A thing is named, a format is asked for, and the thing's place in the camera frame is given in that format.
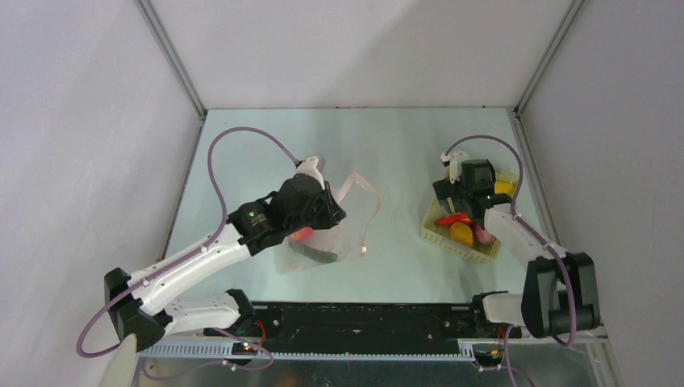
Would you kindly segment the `yellow bell pepper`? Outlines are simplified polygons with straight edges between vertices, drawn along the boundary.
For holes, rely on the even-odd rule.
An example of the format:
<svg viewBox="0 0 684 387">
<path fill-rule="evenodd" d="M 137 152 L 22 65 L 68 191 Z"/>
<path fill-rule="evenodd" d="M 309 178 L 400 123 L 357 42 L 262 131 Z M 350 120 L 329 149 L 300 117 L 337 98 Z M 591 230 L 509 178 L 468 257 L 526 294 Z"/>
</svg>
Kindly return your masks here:
<svg viewBox="0 0 684 387">
<path fill-rule="evenodd" d="M 494 193 L 495 194 L 506 194 L 509 197 L 513 197 L 516 191 L 515 184 L 509 181 L 496 181 L 494 183 Z"/>
</svg>

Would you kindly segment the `red chili pepper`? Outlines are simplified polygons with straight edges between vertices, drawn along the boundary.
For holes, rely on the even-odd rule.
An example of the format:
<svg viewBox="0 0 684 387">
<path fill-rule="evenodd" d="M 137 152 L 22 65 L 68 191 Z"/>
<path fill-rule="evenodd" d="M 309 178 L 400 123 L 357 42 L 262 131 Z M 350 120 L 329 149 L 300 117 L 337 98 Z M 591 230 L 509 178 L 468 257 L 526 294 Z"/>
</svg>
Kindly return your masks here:
<svg viewBox="0 0 684 387">
<path fill-rule="evenodd" d="M 451 214 L 448 216 L 443 216 L 441 218 L 436 219 L 433 224 L 435 226 L 451 226 L 454 223 L 464 223 L 467 226 L 470 226 L 473 221 L 469 218 L 467 214 L 464 213 L 456 213 L 456 214 Z"/>
</svg>

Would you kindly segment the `orange mango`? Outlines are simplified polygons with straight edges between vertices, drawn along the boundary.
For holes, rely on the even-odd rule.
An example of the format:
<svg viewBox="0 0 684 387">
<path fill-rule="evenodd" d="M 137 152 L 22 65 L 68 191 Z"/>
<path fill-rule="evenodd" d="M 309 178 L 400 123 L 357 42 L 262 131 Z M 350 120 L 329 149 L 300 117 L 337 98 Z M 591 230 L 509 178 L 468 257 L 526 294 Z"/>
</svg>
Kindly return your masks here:
<svg viewBox="0 0 684 387">
<path fill-rule="evenodd" d="M 455 222 L 448 228 L 448 237 L 455 243 L 459 243 L 467 248 L 474 245 L 474 235 L 471 227 L 463 222 Z"/>
</svg>

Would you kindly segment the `clear zip top bag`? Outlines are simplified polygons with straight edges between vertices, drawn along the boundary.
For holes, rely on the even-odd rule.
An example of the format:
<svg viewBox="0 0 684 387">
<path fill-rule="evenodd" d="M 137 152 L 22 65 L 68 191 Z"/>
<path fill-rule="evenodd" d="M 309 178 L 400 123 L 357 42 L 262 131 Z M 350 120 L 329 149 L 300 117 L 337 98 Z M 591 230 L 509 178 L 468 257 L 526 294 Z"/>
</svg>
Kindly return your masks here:
<svg viewBox="0 0 684 387">
<path fill-rule="evenodd" d="M 357 171 L 352 172 L 338 187 L 334 199 L 347 213 L 346 219 L 330 230 L 314 230 L 309 239 L 301 242 L 319 250 L 336 253 L 338 260 L 331 264 L 366 255 L 366 235 L 382 206 L 378 190 Z M 274 263 L 277 273 L 288 274 L 328 265 L 293 252 L 289 247 L 290 243 L 297 242 L 287 237 L 283 245 L 276 249 Z"/>
</svg>

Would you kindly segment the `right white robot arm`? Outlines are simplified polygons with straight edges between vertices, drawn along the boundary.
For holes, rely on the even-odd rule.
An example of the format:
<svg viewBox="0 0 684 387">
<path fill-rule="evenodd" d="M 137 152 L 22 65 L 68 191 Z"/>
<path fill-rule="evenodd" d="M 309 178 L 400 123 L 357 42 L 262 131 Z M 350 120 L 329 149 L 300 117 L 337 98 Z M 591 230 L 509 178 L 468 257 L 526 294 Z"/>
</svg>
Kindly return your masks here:
<svg viewBox="0 0 684 387">
<path fill-rule="evenodd" d="M 594 261 L 547 239 L 518 212 L 514 199 L 496 193 L 496 172 L 488 160 L 460 156 L 444 160 L 447 176 L 433 182 L 439 204 L 466 214 L 499 241 L 525 269 L 520 294 L 497 291 L 475 297 L 480 308 L 469 315 L 472 332 L 493 335 L 502 325 L 525 328 L 536 338 L 571 344 L 579 331 L 601 323 Z"/>
</svg>

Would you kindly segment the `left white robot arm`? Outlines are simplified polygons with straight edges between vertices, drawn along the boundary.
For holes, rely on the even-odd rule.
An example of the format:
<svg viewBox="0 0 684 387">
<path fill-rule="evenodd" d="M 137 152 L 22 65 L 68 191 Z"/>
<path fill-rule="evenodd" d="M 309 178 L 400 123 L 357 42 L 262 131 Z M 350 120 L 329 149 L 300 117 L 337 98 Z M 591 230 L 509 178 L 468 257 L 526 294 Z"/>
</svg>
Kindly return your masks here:
<svg viewBox="0 0 684 387">
<path fill-rule="evenodd" d="M 338 226 L 347 216 L 329 184 L 298 174 L 281 188 L 231 212 L 222 229 L 184 252 L 134 273 L 121 268 L 104 277 L 108 314 L 119 339 L 134 335 L 141 352 L 165 336 L 221 328 L 246 335 L 255 309 L 244 291 L 228 289 L 211 300 L 179 297 L 218 271 L 281 244 L 304 228 Z"/>
</svg>

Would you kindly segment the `cream perforated plastic basket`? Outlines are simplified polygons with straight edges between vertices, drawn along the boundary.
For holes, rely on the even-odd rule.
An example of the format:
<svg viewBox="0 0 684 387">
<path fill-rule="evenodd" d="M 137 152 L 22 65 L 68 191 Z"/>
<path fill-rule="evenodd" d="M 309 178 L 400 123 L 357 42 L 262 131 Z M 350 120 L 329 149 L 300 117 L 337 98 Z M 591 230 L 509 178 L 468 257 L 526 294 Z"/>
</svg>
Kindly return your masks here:
<svg viewBox="0 0 684 387">
<path fill-rule="evenodd" d="M 496 174 L 496 181 L 509 181 L 513 184 L 515 184 L 516 189 L 518 188 L 518 176 L 515 174 L 511 174 L 509 172 L 502 172 L 498 173 L 495 169 L 495 174 Z M 439 203 L 436 200 L 436 195 L 435 199 L 433 200 L 432 204 L 430 205 L 427 213 L 424 215 L 423 220 L 421 222 L 421 232 L 420 236 L 421 238 L 427 240 L 430 243 L 433 243 L 445 250 L 448 250 L 452 253 L 455 253 L 459 256 L 462 256 L 468 260 L 472 260 L 473 262 L 479 263 L 479 264 L 489 264 L 493 262 L 497 256 L 499 249 L 501 247 L 501 243 L 499 240 L 496 238 L 496 240 L 491 244 L 491 245 L 482 245 L 480 244 L 475 238 L 474 238 L 474 245 L 472 248 L 467 248 L 466 246 L 463 246 L 459 243 L 455 243 L 452 240 L 449 239 L 448 237 L 448 228 L 449 226 L 435 226 L 433 222 L 441 218 L 443 216 L 448 216 L 451 214 L 445 214 Z M 484 214 L 467 214 L 469 218 L 473 221 L 473 223 L 470 225 L 471 229 L 473 230 L 476 224 L 479 224 L 482 228 L 484 228 L 484 220 L 485 220 L 485 213 Z"/>
</svg>

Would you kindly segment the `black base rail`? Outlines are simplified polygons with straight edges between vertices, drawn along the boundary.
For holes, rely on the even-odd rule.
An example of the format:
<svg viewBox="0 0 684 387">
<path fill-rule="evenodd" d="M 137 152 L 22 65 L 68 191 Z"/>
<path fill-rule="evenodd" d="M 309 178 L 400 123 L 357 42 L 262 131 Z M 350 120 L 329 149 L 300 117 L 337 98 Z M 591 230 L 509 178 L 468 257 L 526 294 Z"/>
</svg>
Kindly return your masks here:
<svg viewBox="0 0 684 387">
<path fill-rule="evenodd" d="M 467 339 L 503 342 L 507 325 L 470 303 L 253 302 L 227 328 L 268 351 L 292 355 L 461 355 Z"/>
</svg>

